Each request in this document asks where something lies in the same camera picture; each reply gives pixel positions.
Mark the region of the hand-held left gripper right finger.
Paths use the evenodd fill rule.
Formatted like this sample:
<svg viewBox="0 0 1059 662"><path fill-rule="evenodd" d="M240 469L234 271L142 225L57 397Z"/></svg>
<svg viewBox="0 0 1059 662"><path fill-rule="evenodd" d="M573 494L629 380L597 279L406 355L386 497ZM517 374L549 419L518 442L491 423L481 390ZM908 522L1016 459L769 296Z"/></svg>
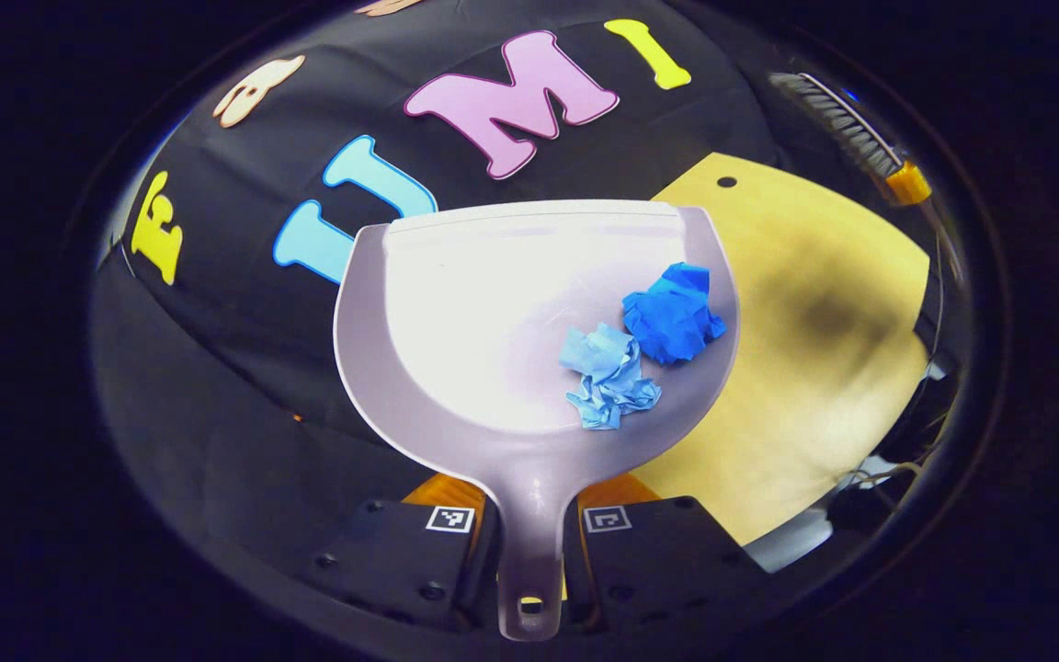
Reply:
<svg viewBox="0 0 1059 662"><path fill-rule="evenodd" d="M697 498L661 498L634 476L586 487L566 514L566 630L634 630L713 609L749 613L768 583Z"/></svg>

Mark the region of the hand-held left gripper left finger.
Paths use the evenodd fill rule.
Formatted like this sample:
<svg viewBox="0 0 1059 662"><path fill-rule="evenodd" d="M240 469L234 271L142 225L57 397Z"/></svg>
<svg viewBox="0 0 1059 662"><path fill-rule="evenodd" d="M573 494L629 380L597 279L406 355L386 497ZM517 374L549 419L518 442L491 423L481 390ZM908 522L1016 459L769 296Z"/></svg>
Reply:
<svg viewBox="0 0 1059 662"><path fill-rule="evenodd" d="M400 500L371 498L315 545L295 577L346 606L445 632L483 629L500 543L495 503L434 475Z"/></svg>

